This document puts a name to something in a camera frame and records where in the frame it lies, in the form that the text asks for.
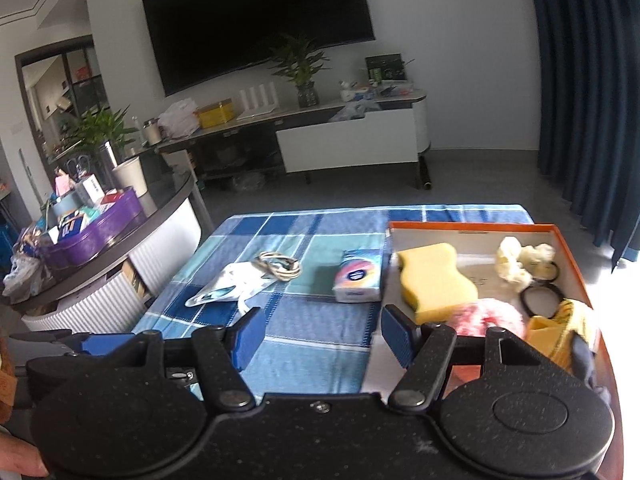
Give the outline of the person's left hand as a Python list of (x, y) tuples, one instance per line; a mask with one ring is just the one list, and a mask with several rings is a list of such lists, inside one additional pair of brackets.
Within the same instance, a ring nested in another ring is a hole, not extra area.
[(49, 471), (38, 448), (17, 439), (6, 428), (1, 428), (1, 470), (21, 477), (47, 478)]

